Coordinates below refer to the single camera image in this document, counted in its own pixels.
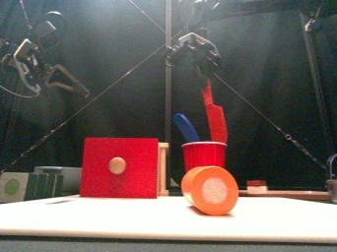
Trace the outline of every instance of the orange cylinder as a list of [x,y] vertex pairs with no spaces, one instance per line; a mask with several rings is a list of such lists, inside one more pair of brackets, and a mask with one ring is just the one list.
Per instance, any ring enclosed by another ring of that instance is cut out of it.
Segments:
[[232,174],[220,166],[193,168],[182,180],[188,201],[208,215],[226,215],[238,200],[238,186]]

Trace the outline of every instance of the table surface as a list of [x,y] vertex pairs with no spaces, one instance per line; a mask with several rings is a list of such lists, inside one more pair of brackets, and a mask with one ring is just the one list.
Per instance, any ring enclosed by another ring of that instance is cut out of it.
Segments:
[[0,205],[0,235],[337,244],[337,205],[241,197],[229,215],[204,215],[184,197],[69,196]]

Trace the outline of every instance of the black curtain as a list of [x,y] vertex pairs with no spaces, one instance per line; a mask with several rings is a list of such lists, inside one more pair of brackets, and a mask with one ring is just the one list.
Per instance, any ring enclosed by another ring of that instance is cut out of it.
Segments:
[[[173,1],[173,34],[182,30],[178,2]],[[38,165],[82,166],[86,137],[154,137],[163,142],[165,1],[35,0],[24,4],[31,23],[48,11],[62,13],[66,34],[43,58],[69,69],[91,97],[43,89],[39,97],[20,98],[0,90],[2,168],[48,135],[11,170],[32,171]],[[3,1],[0,14],[0,37],[20,44],[28,31],[20,2]],[[313,32],[335,146],[336,27],[331,16],[320,20]],[[241,186],[246,180],[266,179],[272,188],[324,189],[325,170],[284,134],[325,164],[332,153],[325,145],[299,10],[228,18],[208,22],[206,28],[222,58],[220,78],[212,78],[212,86],[229,128],[228,170]],[[3,87],[31,95],[16,72],[2,72],[0,77]],[[209,140],[202,90],[189,59],[173,69],[172,109],[173,114],[189,116],[202,140]],[[176,125],[172,129],[170,173],[180,183],[185,140]]]

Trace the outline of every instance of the red box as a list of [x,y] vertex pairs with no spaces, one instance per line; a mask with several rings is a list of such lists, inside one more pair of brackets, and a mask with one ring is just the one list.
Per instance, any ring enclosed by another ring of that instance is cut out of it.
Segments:
[[[126,170],[114,174],[114,158],[126,161]],[[158,139],[87,138],[85,143],[81,197],[157,198]]]

